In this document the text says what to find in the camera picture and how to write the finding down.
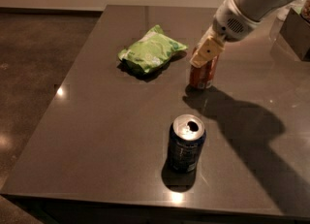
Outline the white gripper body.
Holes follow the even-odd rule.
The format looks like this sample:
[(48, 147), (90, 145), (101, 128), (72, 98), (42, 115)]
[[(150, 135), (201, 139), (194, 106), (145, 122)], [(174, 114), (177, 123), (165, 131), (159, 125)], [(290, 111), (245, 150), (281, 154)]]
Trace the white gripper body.
[(216, 11), (212, 28), (227, 42), (243, 40), (260, 24), (255, 15), (257, 0), (225, 0)]

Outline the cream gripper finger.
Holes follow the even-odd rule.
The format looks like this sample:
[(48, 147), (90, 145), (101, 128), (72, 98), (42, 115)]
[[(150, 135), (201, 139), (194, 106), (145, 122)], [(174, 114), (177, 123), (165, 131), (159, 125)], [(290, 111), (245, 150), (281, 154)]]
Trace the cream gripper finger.
[(190, 64), (200, 68), (224, 51), (224, 44), (213, 36), (202, 38), (190, 59)]

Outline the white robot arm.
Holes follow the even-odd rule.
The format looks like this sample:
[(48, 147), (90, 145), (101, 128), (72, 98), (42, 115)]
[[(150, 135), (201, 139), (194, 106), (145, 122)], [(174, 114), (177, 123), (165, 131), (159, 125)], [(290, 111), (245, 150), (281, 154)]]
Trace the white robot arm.
[(190, 63), (200, 68), (218, 56), (225, 42), (238, 42), (252, 33), (271, 12), (294, 0), (225, 0), (198, 42)]

